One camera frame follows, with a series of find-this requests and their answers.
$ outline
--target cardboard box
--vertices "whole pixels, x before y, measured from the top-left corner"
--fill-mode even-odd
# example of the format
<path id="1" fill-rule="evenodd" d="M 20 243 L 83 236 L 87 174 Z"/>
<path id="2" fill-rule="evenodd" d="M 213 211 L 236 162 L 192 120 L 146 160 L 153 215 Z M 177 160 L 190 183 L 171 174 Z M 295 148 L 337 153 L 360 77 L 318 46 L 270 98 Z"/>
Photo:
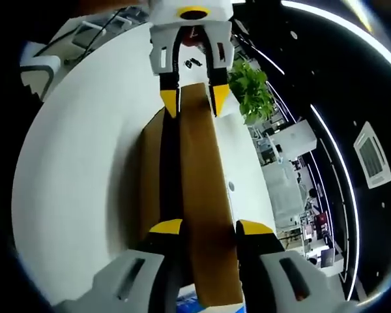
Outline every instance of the cardboard box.
<path id="1" fill-rule="evenodd" d="M 159 111 L 144 128 L 141 237 L 160 220 L 183 218 L 195 289 L 207 306 L 242 302 L 233 223 L 205 86 L 181 89 L 181 115 Z"/>

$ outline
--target white wall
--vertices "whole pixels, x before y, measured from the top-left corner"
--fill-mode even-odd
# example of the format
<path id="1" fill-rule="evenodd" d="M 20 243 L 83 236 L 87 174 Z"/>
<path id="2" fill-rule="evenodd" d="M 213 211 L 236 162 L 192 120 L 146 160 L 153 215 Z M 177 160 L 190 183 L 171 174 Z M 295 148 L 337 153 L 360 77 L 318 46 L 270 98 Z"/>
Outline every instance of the white wall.
<path id="1" fill-rule="evenodd" d="M 290 248 L 290 247 L 288 246 L 288 249 L 287 249 L 287 250 L 290 250 L 290 251 L 297 251 L 299 254 L 301 254 L 301 256 L 304 256 L 304 248 L 303 248 L 302 245 L 296 246 L 296 247 L 294 247 L 294 248 Z"/>
<path id="2" fill-rule="evenodd" d="M 288 160 L 310 152 L 317 146 L 315 134 L 306 120 L 273 134 L 271 139 L 275 145 L 281 145 L 283 156 Z"/>
<path id="3" fill-rule="evenodd" d="M 280 119 L 283 119 L 283 116 L 282 116 L 281 112 L 277 112 L 276 114 L 274 114 L 274 115 L 271 117 L 271 123 L 276 123 L 276 122 L 278 122 Z"/>
<path id="4" fill-rule="evenodd" d="M 275 225 L 279 231 L 290 231 L 300 227 L 300 218 L 298 215 L 279 218 L 275 221 Z"/>
<path id="5" fill-rule="evenodd" d="M 329 247 L 328 247 L 328 245 L 326 245 L 324 239 L 313 240 L 313 241 L 310 243 L 310 248 L 312 249 L 312 251 L 310 251 L 309 253 L 307 253 L 307 257 L 308 257 L 308 258 L 310 258 L 310 257 L 312 257 L 312 256 L 314 256 L 314 255 L 320 256 L 320 255 L 321 255 L 321 252 L 322 252 L 323 250 L 329 249 Z"/>
<path id="6" fill-rule="evenodd" d="M 301 168 L 296 173 L 301 174 L 301 181 L 306 186 L 307 192 L 313 188 L 313 182 L 311 181 L 310 173 L 308 171 L 308 168 Z"/>

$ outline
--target ceiling air conditioner vent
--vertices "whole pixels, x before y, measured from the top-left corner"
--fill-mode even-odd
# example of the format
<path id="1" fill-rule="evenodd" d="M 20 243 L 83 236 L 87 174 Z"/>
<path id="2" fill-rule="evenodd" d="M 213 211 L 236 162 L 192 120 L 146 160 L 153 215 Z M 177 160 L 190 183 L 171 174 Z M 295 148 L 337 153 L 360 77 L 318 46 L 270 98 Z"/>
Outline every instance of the ceiling air conditioner vent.
<path id="1" fill-rule="evenodd" d="M 368 122 L 360 131 L 353 147 L 364 170 L 369 189 L 391 181 L 390 166 L 388 166 L 384 150 Z"/>

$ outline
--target brown cardboard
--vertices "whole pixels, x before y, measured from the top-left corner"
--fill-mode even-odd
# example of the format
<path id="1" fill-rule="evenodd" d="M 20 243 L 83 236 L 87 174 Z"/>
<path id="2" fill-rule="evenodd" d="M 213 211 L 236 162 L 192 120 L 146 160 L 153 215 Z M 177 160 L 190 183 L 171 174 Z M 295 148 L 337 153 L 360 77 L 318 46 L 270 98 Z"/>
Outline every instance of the brown cardboard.
<path id="1" fill-rule="evenodd" d="M 140 181 L 140 234 L 141 239 L 160 219 L 159 167 L 162 121 L 165 109 L 160 110 L 142 133 Z"/>
<path id="2" fill-rule="evenodd" d="M 233 223 L 209 101 L 203 84 L 181 89 L 183 215 L 195 288 L 203 306 L 242 302 Z M 164 110 L 143 131 L 141 228 L 159 221 L 159 156 Z"/>

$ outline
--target office desk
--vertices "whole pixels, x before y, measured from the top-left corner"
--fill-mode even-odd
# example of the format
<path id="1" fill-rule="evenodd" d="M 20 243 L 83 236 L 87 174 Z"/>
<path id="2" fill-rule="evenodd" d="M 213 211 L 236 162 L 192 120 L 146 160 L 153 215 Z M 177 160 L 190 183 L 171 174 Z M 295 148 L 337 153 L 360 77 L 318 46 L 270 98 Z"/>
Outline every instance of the office desk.
<path id="1" fill-rule="evenodd" d="M 136 209 L 135 146 L 163 107 L 152 74 L 149 25 L 128 31 L 86 57 L 55 88 L 34 120 L 16 168 L 12 223 L 27 272 L 51 304 L 75 299 L 93 275 L 127 248 Z M 203 55 L 181 48 L 180 66 Z M 207 79 L 181 67 L 181 83 Z M 215 120 L 233 216 L 275 228 L 259 161 L 239 113 Z M 122 184 L 123 197 L 119 197 Z"/>

